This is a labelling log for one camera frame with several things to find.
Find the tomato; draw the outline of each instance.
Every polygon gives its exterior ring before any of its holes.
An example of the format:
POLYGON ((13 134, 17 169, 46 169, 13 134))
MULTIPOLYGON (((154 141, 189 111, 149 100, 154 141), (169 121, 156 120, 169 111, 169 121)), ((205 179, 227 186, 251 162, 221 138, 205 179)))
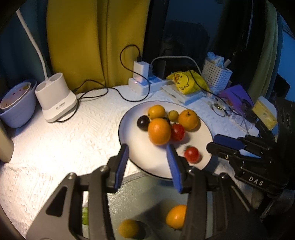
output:
POLYGON ((174 141, 181 141, 184 138, 184 127, 180 124, 172 124, 171 126, 171 139, 174 141))
POLYGON ((184 152, 184 157, 189 163, 199 163, 200 153, 196 147, 188 146, 184 152))

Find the snack package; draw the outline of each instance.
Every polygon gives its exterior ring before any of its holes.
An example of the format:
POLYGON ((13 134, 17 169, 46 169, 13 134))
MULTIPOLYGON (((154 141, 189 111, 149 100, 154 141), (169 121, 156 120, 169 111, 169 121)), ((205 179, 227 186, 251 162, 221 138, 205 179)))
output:
MULTIPOLYGON (((209 90, 205 80, 197 74, 196 71, 191 70, 192 75, 194 76, 196 82, 205 90, 209 90)), ((182 94, 189 94, 200 90, 200 87, 195 83, 193 77, 189 71, 186 72, 174 72, 167 76, 167 79, 173 80, 176 88, 182 94)))

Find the dark purple fruit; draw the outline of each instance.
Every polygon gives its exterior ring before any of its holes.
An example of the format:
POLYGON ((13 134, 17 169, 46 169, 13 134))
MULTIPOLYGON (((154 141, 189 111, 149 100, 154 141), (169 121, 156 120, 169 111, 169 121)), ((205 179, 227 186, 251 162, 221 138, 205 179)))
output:
POLYGON ((148 118, 148 116, 143 115, 141 116, 138 120, 137 120, 137 126, 143 130, 143 131, 147 131, 148 129, 148 125, 150 124, 150 119, 148 118))
POLYGON ((171 121, 170 121, 170 119, 169 118, 167 118, 167 117, 162 117, 164 120, 166 120, 167 121, 167 123, 169 124, 169 125, 171 125, 171 121))

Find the table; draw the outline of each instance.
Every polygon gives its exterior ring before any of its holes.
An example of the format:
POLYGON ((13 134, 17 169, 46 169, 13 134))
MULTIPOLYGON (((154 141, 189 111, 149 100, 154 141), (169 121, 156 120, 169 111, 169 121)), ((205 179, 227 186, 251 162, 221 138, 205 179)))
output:
MULTIPOLYGON (((131 100, 140 99, 128 86, 116 87, 131 100)), ((105 90, 89 93, 95 96, 105 90)), ((145 101, 171 101, 164 92, 150 94, 145 101)), ((201 98, 188 105, 206 123, 212 135, 244 137, 245 133, 227 117, 216 115, 201 98)), ((92 172, 106 164, 120 149, 118 127, 124 113, 137 103, 123 100, 116 91, 95 100, 83 100, 76 115, 65 123, 49 124, 36 107, 32 119, 16 129, 12 140, 15 150, 8 164, 0 165, 0 204, 16 229, 25 236, 33 219, 60 181, 69 173, 77 175, 92 172)), ((227 172, 232 178, 233 169, 223 159, 214 161, 214 172, 227 172)), ((130 161, 125 177, 139 170, 130 161)), ((235 181, 251 201, 252 188, 235 181)))

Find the white basket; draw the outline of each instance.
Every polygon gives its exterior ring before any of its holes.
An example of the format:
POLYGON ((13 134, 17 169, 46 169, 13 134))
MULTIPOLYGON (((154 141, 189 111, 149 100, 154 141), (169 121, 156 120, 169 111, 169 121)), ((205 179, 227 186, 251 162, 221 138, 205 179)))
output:
POLYGON ((214 87, 218 91, 224 90, 231 75, 231 70, 222 69, 205 60, 202 76, 209 86, 214 87))

